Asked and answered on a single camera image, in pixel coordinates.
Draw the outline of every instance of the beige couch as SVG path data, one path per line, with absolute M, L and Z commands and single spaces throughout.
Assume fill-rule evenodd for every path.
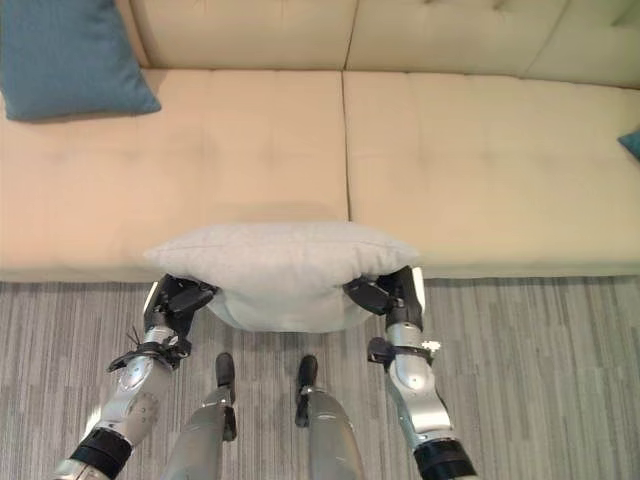
M 163 110 L 0 121 L 0 279 L 152 280 L 198 226 L 336 219 L 431 277 L 640 273 L 638 5 L 121 1 Z

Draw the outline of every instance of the white pillow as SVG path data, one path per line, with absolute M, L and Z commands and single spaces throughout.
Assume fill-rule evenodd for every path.
M 329 332 L 370 314 L 342 286 L 392 273 L 412 247 L 349 222 L 231 224 L 202 228 L 145 253 L 171 275 L 221 289 L 209 308 L 245 330 Z

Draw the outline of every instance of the striped carpet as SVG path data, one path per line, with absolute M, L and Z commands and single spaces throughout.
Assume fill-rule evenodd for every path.
M 0 284 L 0 479 L 46 479 L 77 444 L 130 348 L 146 285 Z M 640 479 L 640 279 L 427 281 L 436 371 L 458 432 L 486 480 Z M 308 478 L 307 432 L 293 424 L 303 354 L 351 416 L 367 478 L 418 479 L 366 363 L 380 322 L 327 335 L 233 330 L 202 312 L 151 437 L 121 479 L 157 479 L 181 425 L 233 353 L 239 437 L 223 479 Z

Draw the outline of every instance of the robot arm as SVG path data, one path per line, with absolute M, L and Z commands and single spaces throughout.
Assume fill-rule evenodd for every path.
M 387 339 L 371 340 L 368 359 L 384 366 L 387 390 L 422 478 L 477 478 L 436 390 L 431 365 L 440 344 L 426 341 L 422 332 L 426 302 L 421 269 L 405 267 L 375 283 L 357 279 L 345 292 L 361 307 L 386 316 Z
M 113 480 L 133 448 L 151 431 L 160 398 L 171 373 L 191 353 L 187 335 L 196 310 L 209 303 L 216 288 L 165 275 L 156 282 L 144 309 L 145 335 L 136 350 L 114 360 L 109 371 L 122 370 L 116 392 L 100 419 L 54 480 Z

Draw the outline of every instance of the throw pillow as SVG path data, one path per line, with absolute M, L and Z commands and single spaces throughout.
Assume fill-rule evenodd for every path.
M 372 228 L 321 222 L 215 225 L 145 256 L 174 276 L 219 287 L 209 307 L 234 327 L 328 332 L 370 316 L 344 294 L 345 283 L 393 273 L 417 252 Z
M 9 119 L 160 109 L 113 0 L 3 0 L 0 53 Z
M 620 137 L 618 141 L 624 145 L 634 157 L 640 160 L 640 130 Z

